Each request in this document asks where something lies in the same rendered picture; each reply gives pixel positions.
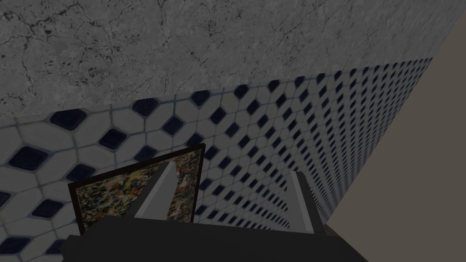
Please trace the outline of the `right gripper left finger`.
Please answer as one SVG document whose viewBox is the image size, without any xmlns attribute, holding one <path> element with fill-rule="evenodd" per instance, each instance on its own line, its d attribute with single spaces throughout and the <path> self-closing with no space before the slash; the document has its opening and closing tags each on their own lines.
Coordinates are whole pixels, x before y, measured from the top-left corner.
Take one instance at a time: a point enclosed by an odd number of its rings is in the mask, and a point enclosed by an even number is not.
<svg viewBox="0 0 466 262">
<path fill-rule="evenodd" d="M 127 217 L 166 220 L 176 188 L 176 163 L 162 163 L 133 201 Z"/>
</svg>

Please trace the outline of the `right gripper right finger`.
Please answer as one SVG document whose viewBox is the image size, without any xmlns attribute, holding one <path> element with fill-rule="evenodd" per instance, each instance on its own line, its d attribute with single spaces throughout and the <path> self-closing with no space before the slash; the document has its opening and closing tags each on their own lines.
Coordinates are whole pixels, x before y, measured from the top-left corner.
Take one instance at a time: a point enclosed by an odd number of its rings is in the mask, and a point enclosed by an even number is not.
<svg viewBox="0 0 466 262">
<path fill-rule="evenodd" d="M 325 235 L 324 225 L 303 172 L 287 176 L 286 202 L 292 232 Z"/>
</svg>

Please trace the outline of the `black framed speckled wall picture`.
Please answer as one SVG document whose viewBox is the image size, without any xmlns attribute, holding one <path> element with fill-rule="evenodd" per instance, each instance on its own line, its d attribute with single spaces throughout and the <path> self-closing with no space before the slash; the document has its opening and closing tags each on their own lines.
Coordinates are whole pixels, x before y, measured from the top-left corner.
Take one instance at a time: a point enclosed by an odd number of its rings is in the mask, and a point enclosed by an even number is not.
<svg viewBox="0 0 466 262">
<path fill-rule="evenodd" d="M 178 179 L 166 219 L 193 222 L 206 145 L 200 143 L 68 184 L 80 235 L 104 216 L 124 216 L 165 162 Z"/>
</svg>

